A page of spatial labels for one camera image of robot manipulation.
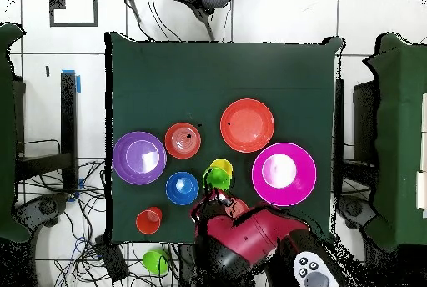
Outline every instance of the power strip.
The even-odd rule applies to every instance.
[[[94,245],[97,255],[104,261],[105,269],[113,282],[129,276],[129,267],[126,265],[119,244],[105,244],[103,235],[95,238]]]

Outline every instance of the blue tape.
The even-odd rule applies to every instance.
[[[80,75],[76,76],[76,91],[77,93],[81,93],[81,87],[80,87]]]
[[[63,73],[76,73],[74,70],[61,70]],[[77,93],[82,92],[82,87],[80,84],[80,75],[76,76],[76,91]]]
[[[83,189],[84,188],[84,178],[80,178],[79,180],[78,180],[78,187],[80,188],[80,189]],[[76,197],[76,198],[78,198],[79,196],[80,196],[80,192],[79,191],[76,191],[76,192],[74,192],[74,196]],[[73,202],[75,202],[76,201],[76,199],[74,198],[74,196],[73,197],[71,197],[70,199],[68,199],[68,202],[69,203],[73,203]]]

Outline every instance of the table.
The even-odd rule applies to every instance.
[[[303,45],[150,43],[106,34],[112,47],[113,71],[113,141],[107,149],[113,150],[116,142],[132,131],[152,133],[163,142],[168,128],[178,122],[191,123],[202,137],[201,148],[191,159],[168,154],[166,169],[151,184],[128,184],[109,167],[113,170],[114,243],[193,243],[194,225],[189,217],[193,205],[170,202],[165,194],[166,180],[175,172],[188,171],[201,185],[204,170],[216,158],[233,164],[235,196],[248,206],[261,200],[251,180],[252,165],[260,151],[236,152],[219,131],[223,111],[241,98],[258,99],[271,110],[275,129],[269,144],[298,144],[312,155],[317,166],[316,185],[305,201],[290,210],[308,220],[319,237],[330,238],[334,59],[342,46],[340,38]],[[163,220],[158,232],[145,235],[137,230],[135,219],[150,206],[163,211]]]

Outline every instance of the red cup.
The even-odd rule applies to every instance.
[[[232,219],[236,219],[239,217],[242,213],[249,210],[248,205],[237,198],[233,198],[233,204],[231,206],[228,206],[225,208],[225,212],[228,216],[230,216]]]
[[[139,213],[136,220],[137,229],[144,234],[153,234],[160,228],[161,221],[162,210],[151,207]]]

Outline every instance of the yellow cup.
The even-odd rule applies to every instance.
[[[227,159],[215,159],[211,164],[211,167],[217,167],[225,170],[229,175],[230,179],[233,175],[233,165]]]

